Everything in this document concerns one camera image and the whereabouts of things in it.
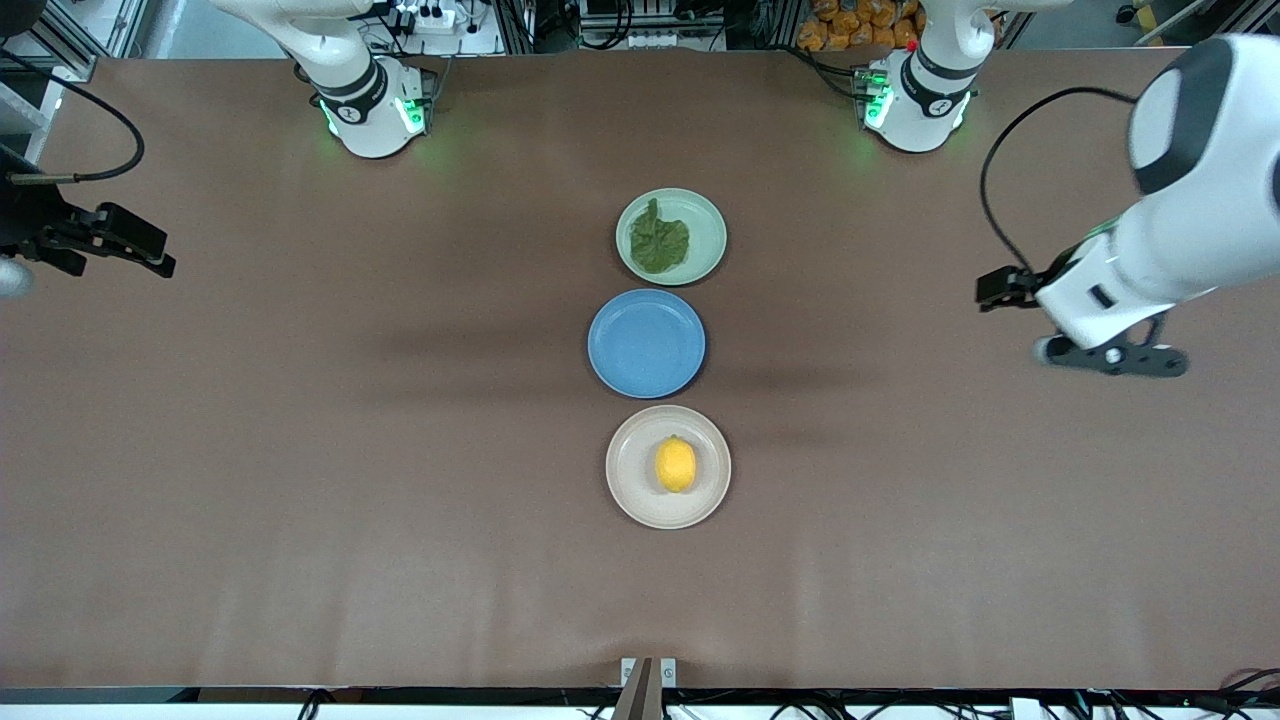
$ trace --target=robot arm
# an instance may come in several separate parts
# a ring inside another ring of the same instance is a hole
[[[1185,372],[1185,357],[1156,337],[1135,345],[1126,334],[1148,319],[1158,331],[1179,302],[1280,273],[1276,67],[1280,41],[1266,36],[1212,37],[1174,60],[1129,118],[1129,163],[1143,197],[1048,272],[1005,268],[982,278],[983,309],[1042,307],[1062,333],[1041,345],[1052,364]]]
[[[863,109],[863,124],[908,152],[941,146],[960,127],[969,88],[991,54],[996,29],[984,10],[1038,12],[1071,0],[922,0],[928,22],[919,47],[895,50],[872,63],[881,73],[878,96]]]
[[[270,35],[320,94],[329,131],[361,158],[385,158],[426,132],[434,74],[374,58],[347,18],[372,0],[212,0]]]

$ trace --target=green leaf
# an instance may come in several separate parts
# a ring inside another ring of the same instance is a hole
[[[689,256],[689,227],[681,220],[658,218],[658,200],[631,224],[631,260],[649,274],[675,268]]]

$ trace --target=beige plate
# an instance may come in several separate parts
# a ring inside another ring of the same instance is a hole
[[[662,441],[680,436],[694,446],[698,477],[685,492],[667,492],[653,469]],[[728,492],[732,464],[728,443],[714,423],[678,405],[646,407],[627,418],[613,433],[604,456],[609,492],[637,523],[659,530],[678,530],[707,519]]]

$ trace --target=blue plate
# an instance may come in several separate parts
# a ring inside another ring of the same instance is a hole
[[[652,400],[694,379],[707,356],[707,333],[684,300],[664,290],[632,290],[595,314],[586,354],[604,384]]]

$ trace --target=plate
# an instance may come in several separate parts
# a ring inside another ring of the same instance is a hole
[[[649,199],[658,200],[658,217],[663,220],[682,220],[689,225],[689,255],[685,261],[662,273],[646,273],[631,260],[631,225],[644,214]],[[618,255],[640,279],[654,284],[677,286],[699,281],[712,272],[724,256],[728,228],[716,205],[691,190],[664,187],[636,197],[618,218],[614,232]]]
[[[662,441],[680,436],[694,447],[698,475],[685,492],[667,492],[653,469]],[[716,423],[680,405],[645,407],[627,418],[609,441],[604,477],[618,507],[635,521],[678,530],[705,520],[728,492],[728,443]]]
[[[652,400],[694,379],[707,355],[707,334],[684,300],[664,290],[631,290],[595,314],[586,355],[604,384]]]

